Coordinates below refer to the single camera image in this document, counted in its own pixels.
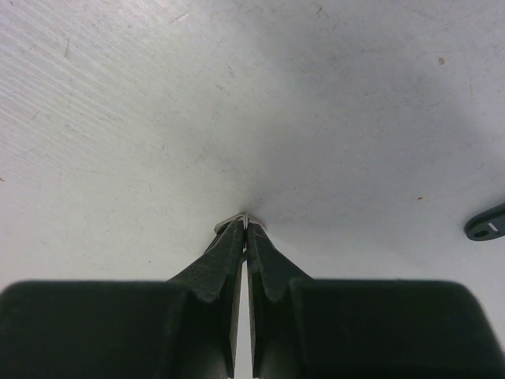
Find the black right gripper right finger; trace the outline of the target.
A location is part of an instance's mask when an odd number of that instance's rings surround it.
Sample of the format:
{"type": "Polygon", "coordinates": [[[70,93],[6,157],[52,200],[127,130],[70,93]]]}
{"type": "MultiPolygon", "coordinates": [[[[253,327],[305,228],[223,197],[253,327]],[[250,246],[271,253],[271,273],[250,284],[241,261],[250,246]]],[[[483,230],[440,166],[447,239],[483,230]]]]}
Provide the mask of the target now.
{"type": "Polygon", "coordinates": [[[459,283],[321,280],[247,229],[256,378],[501,378],[504,355],[459,283]]]}

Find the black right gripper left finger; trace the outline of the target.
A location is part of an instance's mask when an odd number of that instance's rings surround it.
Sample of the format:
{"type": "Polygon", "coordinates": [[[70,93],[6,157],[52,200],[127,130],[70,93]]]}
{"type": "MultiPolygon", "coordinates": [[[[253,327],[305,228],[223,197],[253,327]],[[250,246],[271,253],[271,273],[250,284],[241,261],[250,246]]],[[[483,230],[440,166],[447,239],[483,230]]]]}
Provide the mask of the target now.
{"type": "Polygon", "coordinates": [[[167,281],[23,281],[1,293],[4,378],[232,378],[243,224],[167,281]]]}

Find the silver key with black tag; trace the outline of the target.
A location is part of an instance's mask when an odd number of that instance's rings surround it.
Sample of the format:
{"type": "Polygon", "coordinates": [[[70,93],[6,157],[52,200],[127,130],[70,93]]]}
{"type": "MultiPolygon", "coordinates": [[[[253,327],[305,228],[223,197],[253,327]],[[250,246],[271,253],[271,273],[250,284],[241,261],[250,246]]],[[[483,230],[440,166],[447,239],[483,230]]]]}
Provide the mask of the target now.
{"type": "Polygon", "coordinates": [[[247,212],[240,212],[234,216],[225,219],[224,221],[217,223],[214,226],[214,232],[218,235],[223,228],[226,228],[230,223],[233,222],[242,222],[245,230],[248,229],[248,226],[250,224],[259,225],[264,231],[267,230],[264,223],[260,219],[256,218],[255,216],[251,216],[247,212]]]}

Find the black tag with white label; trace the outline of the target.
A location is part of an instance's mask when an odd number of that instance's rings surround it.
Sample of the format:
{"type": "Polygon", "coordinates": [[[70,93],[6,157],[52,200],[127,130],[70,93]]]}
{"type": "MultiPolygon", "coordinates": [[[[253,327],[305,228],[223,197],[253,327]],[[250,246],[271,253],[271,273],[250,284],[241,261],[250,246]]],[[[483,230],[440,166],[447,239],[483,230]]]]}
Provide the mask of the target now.
{"type": "Polygon", "coordinates": [[[497,205],[471,218],[464,227],[466,237],[475,242],[504,236],[505,204],[497,205]]]}

